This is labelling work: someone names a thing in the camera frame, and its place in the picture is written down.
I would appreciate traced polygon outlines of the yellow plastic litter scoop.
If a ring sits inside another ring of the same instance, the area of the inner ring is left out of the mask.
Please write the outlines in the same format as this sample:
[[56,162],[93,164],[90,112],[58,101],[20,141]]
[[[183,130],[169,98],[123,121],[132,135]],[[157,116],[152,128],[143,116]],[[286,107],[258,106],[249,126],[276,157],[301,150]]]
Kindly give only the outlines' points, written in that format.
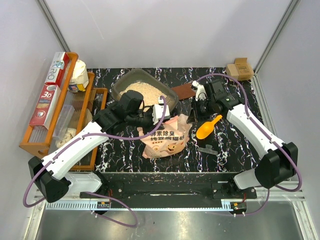
[[215,128],[215,125],[223,118],[222,115],[218,115],[211,121],[203,123],[196,131],[196,138],[199,140],[204,140],[207,138]]

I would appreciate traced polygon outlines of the pink cat litter bag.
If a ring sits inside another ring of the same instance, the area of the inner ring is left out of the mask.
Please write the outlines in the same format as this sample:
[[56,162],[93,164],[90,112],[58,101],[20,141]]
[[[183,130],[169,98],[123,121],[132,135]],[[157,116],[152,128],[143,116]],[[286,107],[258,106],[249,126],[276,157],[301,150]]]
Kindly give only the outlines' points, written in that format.
[[148,137],[141,139],[145,144],[142,156],[145,159],[164,158],[180,153],[189,141],[191,123],[188,116],[180,114],[172,117]]

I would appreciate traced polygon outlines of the black bag clip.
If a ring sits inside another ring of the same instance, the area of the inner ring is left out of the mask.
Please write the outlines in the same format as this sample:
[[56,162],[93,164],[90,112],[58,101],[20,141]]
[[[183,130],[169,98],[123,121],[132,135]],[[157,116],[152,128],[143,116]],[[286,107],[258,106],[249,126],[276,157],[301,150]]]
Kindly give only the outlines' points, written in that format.
[[210,154],[210,155],[218,155],[218,152],[216,150],[213,150],[213,146],[206,144],[205,147],[198,147],[198,151],[201,153],[206,153],[206,154]]

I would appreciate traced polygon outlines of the grey plastic litter box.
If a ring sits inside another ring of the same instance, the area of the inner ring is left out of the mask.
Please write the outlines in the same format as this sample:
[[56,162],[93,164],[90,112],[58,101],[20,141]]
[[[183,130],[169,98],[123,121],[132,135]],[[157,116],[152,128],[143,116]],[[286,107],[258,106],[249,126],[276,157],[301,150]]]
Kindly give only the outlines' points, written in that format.
[[113,85],[111,96],[115,101],[118,101],[129,90],[141,93],[146,106],[158,104],[158,98],[164,96],[171,112],[179,101],[178,95],[171,88],[141,68],[130,70],[122,76]]

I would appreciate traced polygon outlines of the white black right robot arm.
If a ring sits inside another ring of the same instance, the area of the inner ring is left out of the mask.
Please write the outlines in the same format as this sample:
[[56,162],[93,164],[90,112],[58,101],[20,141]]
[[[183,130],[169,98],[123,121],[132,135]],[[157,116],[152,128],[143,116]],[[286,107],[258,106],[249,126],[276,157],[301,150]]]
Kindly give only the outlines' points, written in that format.
[[191,89],[195,96],[187,121],[196,123],[207,121],[214,114],[223,116],[247,138],[260,158],[257,167],[233,177],[227,186],[231,197],[239,198],[251,187],[270,189],[296,175],[297,146],[271,133],[251,114],[244,98],[227,93],[219,80],[206,84],[193,81]]

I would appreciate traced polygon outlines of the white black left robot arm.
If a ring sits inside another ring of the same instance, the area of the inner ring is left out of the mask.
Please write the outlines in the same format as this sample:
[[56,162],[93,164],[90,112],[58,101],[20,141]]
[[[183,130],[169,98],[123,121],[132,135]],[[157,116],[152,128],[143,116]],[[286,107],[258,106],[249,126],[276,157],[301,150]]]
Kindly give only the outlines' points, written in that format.
[[29,187],[36,185],[48,203],[66,195],[104,198],[109,193],[109,182],[101,173],[71,173],[70,169],[100,144],[118,139],[135,141],[153,134],[168,115],[166,98],[146,106],[141,93],[129,90],[95,114],[75,137],[51,154],[28,161],[31,175]]

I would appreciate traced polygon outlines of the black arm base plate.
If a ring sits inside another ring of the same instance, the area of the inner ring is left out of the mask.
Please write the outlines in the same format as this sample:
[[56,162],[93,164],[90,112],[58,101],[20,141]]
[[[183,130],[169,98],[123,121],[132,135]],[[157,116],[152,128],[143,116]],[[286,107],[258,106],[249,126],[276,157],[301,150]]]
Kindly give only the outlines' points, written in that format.
[[117,199],[143,195],[256,199],[253,187],[239,191],[227,189],[234,175],[234,172],[99,172],[102,186],[96,193]]

